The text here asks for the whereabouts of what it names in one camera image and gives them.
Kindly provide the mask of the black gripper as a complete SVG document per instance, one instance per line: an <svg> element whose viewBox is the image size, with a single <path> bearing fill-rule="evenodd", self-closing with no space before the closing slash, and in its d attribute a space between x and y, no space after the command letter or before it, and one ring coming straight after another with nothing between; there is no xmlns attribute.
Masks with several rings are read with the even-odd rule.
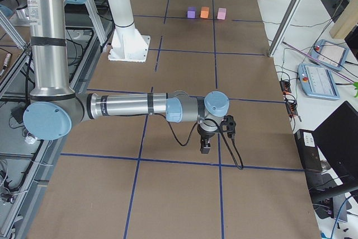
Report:
<svg viewBox="0 0 358 239"><path fill-rule="evenodd" d="M200 152L208 154L211 149L210 139L215 133L220 133L222 128L215 120L205 120L197 126L200 134Z"/></svg>

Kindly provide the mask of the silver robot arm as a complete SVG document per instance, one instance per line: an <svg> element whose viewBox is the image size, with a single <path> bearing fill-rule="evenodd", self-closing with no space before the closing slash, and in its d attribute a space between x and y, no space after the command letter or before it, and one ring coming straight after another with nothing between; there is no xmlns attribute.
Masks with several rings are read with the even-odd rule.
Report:
<svg viewBox="0 0 358 239"><path fill-rule="evenodd" d="M20 3L28 9L30 41L28 65L34 72L34 88L27 91L22 114L26 130L41 140L65 137L72 128L104 116L158 115L172 123L192 122L200 135L200 151L210 150L210 139L234 126L227 114L228 97L213 91L205 97L173 93L87 93L97 57L110 45L109 60L143 63L148 56L150 37L135 26L130 0L107 0L112 25L103 26L94 0L16 0L1 8L9 16ZM86 45L74 42L65 19L67 4L85 4L93 25Z"/></svg>

